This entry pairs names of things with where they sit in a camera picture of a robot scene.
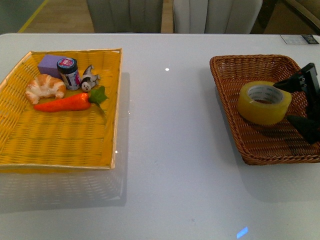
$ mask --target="white chair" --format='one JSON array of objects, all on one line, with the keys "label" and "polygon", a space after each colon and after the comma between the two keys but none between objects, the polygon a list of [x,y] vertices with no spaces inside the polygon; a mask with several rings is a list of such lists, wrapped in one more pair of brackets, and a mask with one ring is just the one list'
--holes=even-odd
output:
[{"label": "white chair", "polygon": [[163,0],[86,0],[95,33],[160,33]]},{"label": "white chair", "polygon": [[173,0],[178,34],[249,34],[263,0]]}]

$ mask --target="jar lid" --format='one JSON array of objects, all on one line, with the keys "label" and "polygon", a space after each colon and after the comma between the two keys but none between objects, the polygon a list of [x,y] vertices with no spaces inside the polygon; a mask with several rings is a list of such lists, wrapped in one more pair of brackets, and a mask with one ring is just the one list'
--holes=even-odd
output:
[{"label": "jar lid", "polygon": [[70,57],[64,57],[58,60],[56,66],[60,73],[62,74],[71,74],[74,73],[77,69],[77,60]]}]

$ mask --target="small jar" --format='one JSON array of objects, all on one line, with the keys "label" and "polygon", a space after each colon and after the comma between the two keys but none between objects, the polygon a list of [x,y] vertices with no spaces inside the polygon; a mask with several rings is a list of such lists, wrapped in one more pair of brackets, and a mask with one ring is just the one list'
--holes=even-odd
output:
[{"label": "small jar", "polygon": [[68,90],[77,90],[80,88],[81,78],[78,71],[77,60],[65,57],[56,63],[57,69]]}]

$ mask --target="tape roll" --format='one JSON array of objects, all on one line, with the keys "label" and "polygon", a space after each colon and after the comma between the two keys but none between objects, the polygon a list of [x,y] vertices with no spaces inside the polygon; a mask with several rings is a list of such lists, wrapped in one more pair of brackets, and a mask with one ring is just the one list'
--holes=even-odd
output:
[{"label": "tape roll", "polygon": [[291,103],[291,94],[270,81],[252,81],[240,90],[238,111],[242,117],[260,125],[280,122]]}]

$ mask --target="croissant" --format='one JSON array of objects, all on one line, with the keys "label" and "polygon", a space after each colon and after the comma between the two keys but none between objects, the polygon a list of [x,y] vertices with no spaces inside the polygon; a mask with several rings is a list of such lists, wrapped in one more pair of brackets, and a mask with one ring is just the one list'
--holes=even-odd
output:
[{"label": "croissant", "polygon": [[39,99],[54,97],[62,99],[66,94],[65,83],[48,74],[40,74],[31,80],[25,90],[25,98],[31,104],[37,104]]}]

